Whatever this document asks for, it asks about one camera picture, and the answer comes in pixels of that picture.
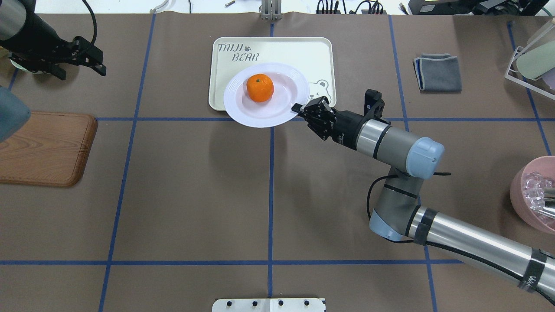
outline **orange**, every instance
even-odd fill
[[[247,80],[246,91],[251,100],[265,102],[274,94],[274,83],[265,74],[256,74]]]

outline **folded towel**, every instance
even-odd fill
[[[422,91],[462,91],[458,58],[447,53],[426,54],[414,59],[418,87]]]

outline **white metal bracket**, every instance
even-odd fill
[[[515,61],[517,60],[517,58],[519,58],[521,55],[523,55],[524,53],[526,53],[536,42],[538,42],[538,40],[540,40],[543,36],[545,36],[549,31],[551,31],[552,29],[555,28],[555,18],[552,19],[551,21],[547,22],[542,28],[540,28],[529,40],[528,40],[528,45],[523,47],[517,47],[514,51],[513,51],[513,55],[511,57],[511,60],[509,61],[509,65],[507,66],[507,70],[505,71],[505,78],[507,78],[510,81],[516,82],[520,85],[525,86],[526,88],[535,91],[541,95],[545,95],[546,97],[555,100],[555,94],[550,93],[548,91],[545,91],[543,89],[540,89],[534,85],[529,84],[528,82],[524,81],[524,79],[520,79],[518,76],[518,70],[516,69],[515,66]]]
[[[259,11],[260,18],[265,21],[278,21],[283,17],[283,14],[281,14],[281,0],[262,0]]]
[[[325,312],[322,298],[218,299],[212,312]]]

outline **pink bowl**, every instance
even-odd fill
[[[544,224],[539,219],[539,214],[532,211],[528,207],[526,199],[522,194],[522,179],[525,175],[534,171],[541,173],[544,177],[555,178],[555,156],[543,156],[536,158],[517,173],[511,183],[511,203],[513,204],[514,210],[522,218],[522,220],[524,220],[524,222],[542,232],[555,234],[555,223],[550,223],[551,227]]]

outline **white floor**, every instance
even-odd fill
[[[193,13],[241,13],[258,12],[261,0],[236,0],[230,7],[225,4],[231,0],[190,0]],[[361,0],[345,0],[347,11],[354,10]],[[149,13],[150,10],[164,0],[88,0],[95,13]],[[408,7],[408,0],[381,0],[388,14],[403,14],[398,5],[402,2]],[[282,0],[282,11],[314,13],[317,0]],[[340,1],[339,8],[343,12],[343,4]],[[555,0],[550,0],[546,9],[555,13]],[[168,4],[160,10],[189,13],[188,0],[169,0]],[[87,8],[80,0],[37,0],[37,13],[87,13]]]

